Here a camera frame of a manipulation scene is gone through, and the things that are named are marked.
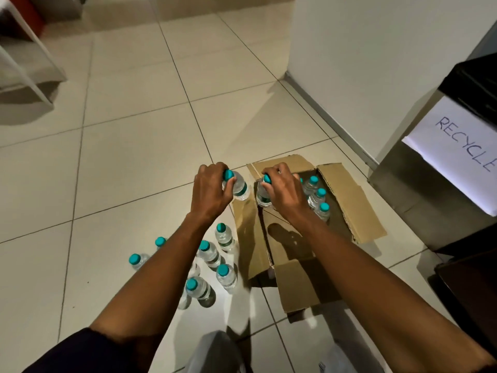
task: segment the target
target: teal bottle cap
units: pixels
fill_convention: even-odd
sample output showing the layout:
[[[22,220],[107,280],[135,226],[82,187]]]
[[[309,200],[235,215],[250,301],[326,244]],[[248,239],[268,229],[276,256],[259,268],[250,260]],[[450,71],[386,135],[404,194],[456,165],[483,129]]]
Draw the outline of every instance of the teal bottle cap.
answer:
[[[140,263],[140,260],[142,260],[142,257],[138,254],[132,254],[131,257],[129,257],[128,262],[129,264],[132,264],[133,266]]]
[[[217,226],[216,226],[216,230],[220,233],[224,233],[226,231],[226,225],[223,224],[222,222],[220,222]]]
[[[167,241],[164,237],[159,237],[156,239],[156,246],[157,247],[162,247],[165,244],[165,241]]]
[[[227,264],[220,264],[218,267],[218,274],[221,277],[226,276],[229,271],[230,271],[230,268],[228,267]]]
[[[196,281],[196,279],[194,277],[189,278],[186,281],[186,289],[195,290],[195,289],[197,289],[197,287],[198,287],[198,281]]]
[[[200,242],[200,247],[198,248],[200,251],[207,251],[210,247],[209,241],[203,240]]]
[[[231,170],[224,170],[224,173],[223,173],[223,179],[225,181],[228,181],[229,179],[233,178],[235,175],[233,174],[233,172]]]
[[[330,205],[328,203],[321,203],[319,209],[321,212],[328,212],[330,210]]]

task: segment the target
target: left hand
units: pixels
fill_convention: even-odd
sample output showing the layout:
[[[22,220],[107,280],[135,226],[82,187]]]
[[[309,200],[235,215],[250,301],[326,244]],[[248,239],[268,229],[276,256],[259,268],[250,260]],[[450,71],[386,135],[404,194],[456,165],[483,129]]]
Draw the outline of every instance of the left hand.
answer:
[[[228,167],[222,162],[201,165],[193,183],[190,214],[210,226],[233,200],[236,177],[226,183],[223,191],[223,173]]]

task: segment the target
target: open cardboard box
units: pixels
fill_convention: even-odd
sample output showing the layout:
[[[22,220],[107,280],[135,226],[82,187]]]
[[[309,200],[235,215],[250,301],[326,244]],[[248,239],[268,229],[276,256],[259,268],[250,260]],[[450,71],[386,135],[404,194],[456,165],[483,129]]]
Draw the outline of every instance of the open cardboard box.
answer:
[[[362,188],[341,163],[316,168],[299,155],[247,165],[257,180],[264,168],[285,162],[303,180],[320,178],[330,205],[330,229],[357,243],[373,241],[387,234]],[[239,240],[239,271],[244,278],[274,269],[281,305],[285,313],[340,299],[324,268],[306,240],[273,208],[261,208],[255,193],[245,201],[233,201]]]

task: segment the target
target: box flap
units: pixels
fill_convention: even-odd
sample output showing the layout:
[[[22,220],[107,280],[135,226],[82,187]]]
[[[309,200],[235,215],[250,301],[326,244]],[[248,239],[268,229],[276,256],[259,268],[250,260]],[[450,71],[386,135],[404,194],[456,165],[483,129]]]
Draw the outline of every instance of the box flap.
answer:
[[[274,272],[285,313],[341,299],[316,258],[276,264]]]
[[[337,199],[354,239],[365,243],[387,232],[378,220],[366,194],[341,163],[319,165],[318,170]]]
[[[238,269],[244,279],[251,279],[271,267],[258,207],[253,193],[247,200],[233,200],[232,204],[238,233]]]
[[[284,264],[293,259],[312,259],[314,253],[307,241],[286,221],[263,211],[267,241],[274,264]]]
[[[257,180],[262,177],[262,171],[265,168],[276,165],[277,163],[285,162],[292,173],[298,173],[300,171],[307,171],[314,169],[314,165],[307,161],[304,157],[298,154],[293,154],[291,156],[273,158],[267,161],[260,161],[249,163],[247,165],[252,176]]]

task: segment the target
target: right hand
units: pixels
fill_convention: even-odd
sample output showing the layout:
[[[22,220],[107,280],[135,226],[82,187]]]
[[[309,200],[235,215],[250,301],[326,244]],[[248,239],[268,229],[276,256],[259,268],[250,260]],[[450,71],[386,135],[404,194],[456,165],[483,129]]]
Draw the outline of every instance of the right hand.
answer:
[[[276,210],[290,223],[299,216],[310,212],[307,196],[302,189],[300,176],[292,174],[284,162],[265,168],[263,174],[269,175],[271,184],[262,182]]]

